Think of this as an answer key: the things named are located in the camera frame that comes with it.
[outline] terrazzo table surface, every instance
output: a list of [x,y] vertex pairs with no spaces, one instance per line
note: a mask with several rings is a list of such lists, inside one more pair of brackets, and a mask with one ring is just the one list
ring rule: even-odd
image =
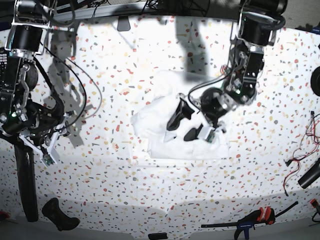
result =
[[[320,112],[310,87],[320,65],[320,36],[282,29],[274,47],[265,50],[259,94],[251,106],[228,113],[228,158],[213,160],[151,159],[146,139],[135,136],[130,117],[154,99],[158,71],[194,72],[210,77],[228,60],[232,23],[210,18],[131,16],[131,30],[118,32],[117,17],[83,20],[76,32],[72,59],[88,94],[86,114],[56,146],[60,163],[45,168],[35,157],[39,218],[43,205],[58,197],[80,228],[129,233],[135,238],[166,232],[169,239],[188,238],[201,224],[235,222],[259,207],[277,213],[299,205],[277,223],[310,217],[310,200],[318,198],[316,181],[306,190],[298,179],[317,159],[302,163],[298,175],[283,180],[296,166],[286,167],[310,121]],[[3,46],[8,31],[0,32]],[[72,34],[52,37],[51,49],[72,56]],[[37,57],[56,88],[64,92],[67,110],[82,106],[80,85],[72,73],[48,54]],[[32,92],[52,106],[42,77]],[[308,142],[304,147],[310,149]],[[0,143],[0,210],[23,215],[13,147]]]

